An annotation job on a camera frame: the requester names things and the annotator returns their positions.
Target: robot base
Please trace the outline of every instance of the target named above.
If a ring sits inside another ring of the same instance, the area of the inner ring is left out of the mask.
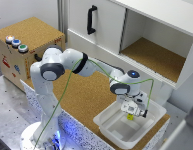
[[[35,141],[31,140],[31,137],[33,136],[34,132],[36,131],[39,125],[40,125],[40,122],[31,124],[22,132],[22,135],[20,138],[20,150],[45,150],[45,148],[40,147],[40,145],[37,145],[36,148],[34,149]],[[61,145],[63,147],[65,143],[66,143],[66,138],[61,137]]]

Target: cabinet door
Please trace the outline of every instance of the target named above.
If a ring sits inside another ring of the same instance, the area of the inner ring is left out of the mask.
[[[88,10],[92,5],[97,7],[92,12],[92,28],[96,32],[88,35]],[[68,28],[94,44],[118,54],[125,11],[124,7],[109,0],[70,0]]]

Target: white wall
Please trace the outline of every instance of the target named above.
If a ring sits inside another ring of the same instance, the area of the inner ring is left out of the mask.
[[[188,112],[193,106],[193,74],[186,80],[182,86],[173,91],[169,102],[185,112]]]
[[[0,0],[0,29],[33,16],[58,29],[57,0]]]

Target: cable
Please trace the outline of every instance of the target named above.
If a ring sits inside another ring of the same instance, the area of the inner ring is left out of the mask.
[[[35,150],[35,148],[36,148],[36,146],[37,146],[37,144],[38,144],[38,142],[39,142],[39,140],[40,140],[40,137],[42,136],[42,134],[43,134],[43,132],[45,131],[45,129],[46,129],[46,127],[48,126],[48,124],[50,123],[52,117],[54,116],[54,113],[55,113],[57,107],[59,106],[61,100],[63,99],[63,96],[65,95],[65,92],[66,92],[66,90],[67,90],[68,84],[69,84],[69,82],[70,82],[70,78],[71,78],[71,75],[72,75],[72,71],[74,70],[75,66],[76,66],[81,60],[82,60],[82,59],[79,59],[79,60],[73,65],[72,70],[71,70],[71,72],[70,72],[70,75],[69,75],[69,77],[68,77],[68,80],[67,80],[65,89],[64,89],[64,91],[63,91],[63,94],[61,95],[61,98],[60,98],[58,104],[56,105],[56,107],[55,107],[55,109],[54,109],[51,117],[49,118],[47,124],[45,125],[45,127],[44,127],[43,130],[41,131],[41,133],[40,133],[40,135],[39,135],[39,137],[38,137],[38,140],[36,141],[36,144],[35,144],[33,150]],[[146,82],[146,81],[150,81],[150,80],[151,80],[151,81],[152,81],[152,85],[151,85],[151,89],[150,89],[150,93],[149,93],[149,99],[148,99],[148,102],[147,102],[147,109],[146,109],[146,110],[148,110],[149,101],[150,101],[150,96],[151,96],[152,89],[153,89],[154,79],[147,79],[147,80],[143,80],[143,81],[136,82],[136,83],[124,83],[124,82],[120,82],[120,81],[114,79],[113,77],[111,77],[111,76],[110,76],[100,65],[98,65],[96,62],[94,62],[93,60],[90,60],[90,59],[88,59],[88,60],[91,61],[91,62],[93,62],[95,65],[97,65],[109,78],[111,78],[111,79],[113,79],[113,80],[115,80],[115,81],[117,81],[117,82],[119,82],[119,83],[122,83],[122,84],[138,84],[138,83],[143,83],[143,82]]]

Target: brown box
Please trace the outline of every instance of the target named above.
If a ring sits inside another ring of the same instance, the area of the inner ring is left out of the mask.
[[[28,46],[25,54],[6,44],[6,36],[12,35]],[[24,91],[20,79],[30,78],[30,66],[36,62],[34,55],[42,57],[49,45],[65,49],[65,35],[41,20],[32,17],[0,30],[0,66],[3,75]]]

